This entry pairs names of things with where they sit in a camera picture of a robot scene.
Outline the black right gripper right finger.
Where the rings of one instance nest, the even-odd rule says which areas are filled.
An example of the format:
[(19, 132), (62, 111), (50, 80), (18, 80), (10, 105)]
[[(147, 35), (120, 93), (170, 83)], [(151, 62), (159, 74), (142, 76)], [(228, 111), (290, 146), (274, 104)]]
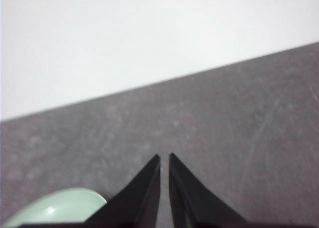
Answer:
[(174, 153), (169, 155), (169, 199), (175, 228), (221, 228), (247, 223)]

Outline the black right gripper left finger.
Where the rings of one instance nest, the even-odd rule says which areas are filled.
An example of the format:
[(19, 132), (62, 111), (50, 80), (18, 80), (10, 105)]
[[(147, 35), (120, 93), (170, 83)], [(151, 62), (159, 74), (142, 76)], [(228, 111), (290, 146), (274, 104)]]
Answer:
[(160, 157), (154, 155), (142, 170), (90, 216), (85, 224), (94, 228), (154, 228), (160, 201)]

